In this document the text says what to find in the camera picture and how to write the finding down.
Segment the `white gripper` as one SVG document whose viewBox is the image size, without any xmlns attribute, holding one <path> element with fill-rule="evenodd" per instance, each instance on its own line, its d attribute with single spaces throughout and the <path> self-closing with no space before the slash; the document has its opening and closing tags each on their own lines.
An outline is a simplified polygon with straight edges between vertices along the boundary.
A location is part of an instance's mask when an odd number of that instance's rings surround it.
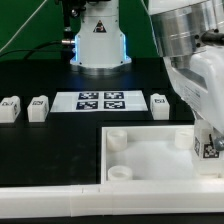
<svg viewBox="0 0 224 224">
<path fill-rule="evenodd" d="M 174 91 L 204 120 L 224 134 L 224 47 L 206 47 L 193 54 L 187 67 L 174 68 L 166 58 Z M 214 135 L 214 147 L 224 151 L 224 135 Z"/>
</svg>

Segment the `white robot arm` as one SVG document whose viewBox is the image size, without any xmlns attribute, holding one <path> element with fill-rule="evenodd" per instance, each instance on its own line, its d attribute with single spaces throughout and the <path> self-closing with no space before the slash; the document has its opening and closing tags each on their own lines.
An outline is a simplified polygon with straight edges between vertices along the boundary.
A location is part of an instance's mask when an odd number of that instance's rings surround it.
<svg viewBox="0 0 224 224">
<path fill-rule="evenodd" d="M 224 0 L 150 0 L 145 6 L 156 50 L 175 92 L 213 128 L 224 151 Z M 72 0 L 81 18 L 74 69 L 109 74 L 131 63 L 119 28 L 119 0 Z"/>
</svg>

